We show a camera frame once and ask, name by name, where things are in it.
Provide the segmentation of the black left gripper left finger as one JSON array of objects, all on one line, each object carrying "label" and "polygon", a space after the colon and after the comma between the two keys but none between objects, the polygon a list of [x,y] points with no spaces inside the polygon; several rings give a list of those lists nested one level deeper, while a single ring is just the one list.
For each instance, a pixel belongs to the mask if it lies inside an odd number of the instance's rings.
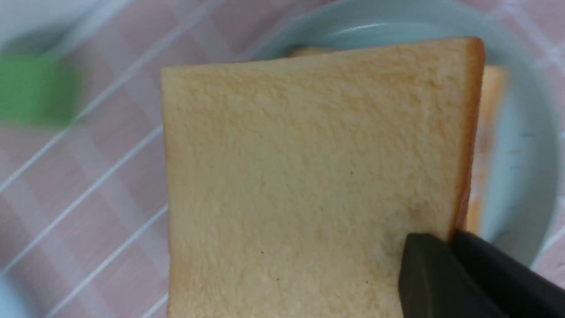
[{"label": "black left gripper left finger", "polygon": [[404,241],[398,296],[404,318],[506,318],[475,284],[444,241],[409,233]]}]

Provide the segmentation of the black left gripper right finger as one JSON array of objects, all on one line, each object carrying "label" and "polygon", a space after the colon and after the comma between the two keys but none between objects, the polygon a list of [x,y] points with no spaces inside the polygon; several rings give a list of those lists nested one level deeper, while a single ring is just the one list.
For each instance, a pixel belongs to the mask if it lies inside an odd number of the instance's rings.
[{"label": "black left gripper right finger", "polygon": [[563,318],[565,292],[484,239],[458,230],[452,251],[492,301],[510,318]]}]

